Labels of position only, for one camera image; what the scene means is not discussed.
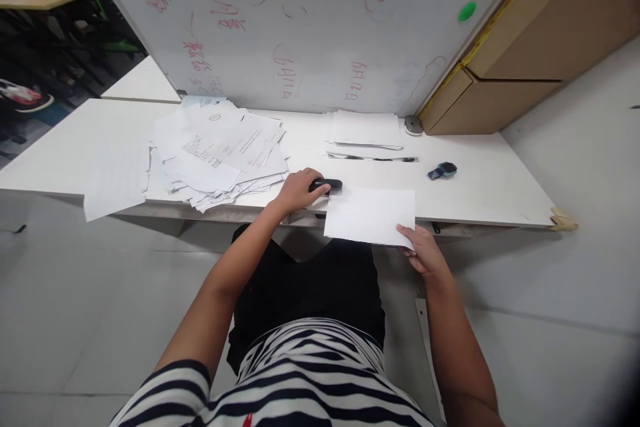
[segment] striped shirt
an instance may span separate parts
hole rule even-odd
[[[209,399],[207,369],[194,360],[154,372],[111,427],[432,426],[385,377],[376,341],[323,318],[280,326],[254,342],[238,382]]]

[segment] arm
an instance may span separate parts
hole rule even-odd
[[[402,252],[420,273],[427,292],[433,369],[450,427],[503,426],[489,367],[467,319],[451,271],[433,235],[398,226],[413,244]]]
[[[311,182],[318,177],[322,175],[312,169],[291,174],[278,196],[231,244],[205,278],[154,372],[176,360],[191,359],[202,362],[213,381],[237,298],[282,219],[329,191],[324,185],[309,193]]]

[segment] person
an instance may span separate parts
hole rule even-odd
[[[430,426],[416,402],[385,376],[382,310],[371,246],[331,240],[296,263],[271,236],[328,185],[291,174],[279,195],[213,266],[153,373],[112,427]],[[502,426],[493,381],[447,263],[433,236],[398,226],[427,293],[433,366],[449,426]],[[210,388],[229,334],[238,375],[228,392]]]

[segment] black shorts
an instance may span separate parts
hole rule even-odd
[[[234,242],[249,226],[233,234]],[[385,342],[385,311],[369,244],[331,240],[307,262],[296,262],[273,240],[235,304],[227,362],[238,375],[249,347],[292,320],[339,320]]]

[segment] cardboard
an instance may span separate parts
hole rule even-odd
[[[459,68],[420,115],[429,135],[495,133],[556,90],[560,81],[493,81]]]
[[[512,0],[466,67],[483,79],[573,79],[638,32],[640,0]]]

